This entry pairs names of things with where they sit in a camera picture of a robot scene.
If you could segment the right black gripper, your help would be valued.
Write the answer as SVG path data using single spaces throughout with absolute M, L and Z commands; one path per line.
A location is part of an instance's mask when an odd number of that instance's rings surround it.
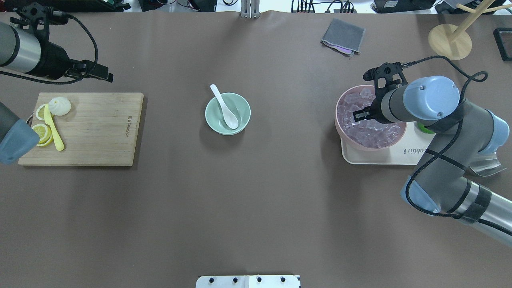
M 384 63 L 371 68 L 363 75 L 365 81 L 374 82 L 375 99 L 370 106 L 353 112 L 354 122 L 376 120 L 378 122 L 401 122 L 391 110 L 392 93 L 408 85 L 400 62 Z

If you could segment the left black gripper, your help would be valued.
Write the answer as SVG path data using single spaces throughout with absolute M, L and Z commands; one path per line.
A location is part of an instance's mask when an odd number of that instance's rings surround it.
M 15 77 L 35 80 L 37 77 L 58 80 L 95 78 L 112 83 L 114 75 L 108 69 L 98 69 L 98 46 L 90 31 L 75 16 L 42 6 L 37 2 L 15 7 L 19 16 L 9 24 L 9 69 L 22 73 Z M 49 41 L 50 25 L 64 25 L 69 19 L 79 24 L 92 41 L 94 60 L 72 60 L 64 48 Z

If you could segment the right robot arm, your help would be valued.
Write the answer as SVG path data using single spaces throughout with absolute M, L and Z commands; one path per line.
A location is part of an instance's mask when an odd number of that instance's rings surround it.
M 445 76 L 407 82 L 405 64 L 384 63 L 367 70 L 363 79 L 375 84 L 371 106 L 353 113 L 356 122 L 416 122 L 434 137 L 404 184 L 401 196 L 416 210 L 450 218 L 511 245 L 511 201 L 464 174 L 475 157 L 494 154 L 507 141 L 508 124 L 464 96 L 471 81 L 486 80 L 485 72 L 467 76 L 462 89 Z

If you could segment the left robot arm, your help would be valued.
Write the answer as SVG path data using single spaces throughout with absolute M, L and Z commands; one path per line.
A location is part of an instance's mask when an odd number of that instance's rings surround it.
M 108 68 L 98 64 L 98 46 L 75 16 L 33 2 L 15 9 L 19 18 L 1 24 L 1 74 L 42 84 L 73 84 L 85 78 L 112 82 Z M 92 40 L 94 60 L 72 60 L 64 48 L 49 40 L 50 26 L 74 20 Z M 0 105 L 0 160 L 11 164 L 33 149 L 37 133 L 4 104 Z

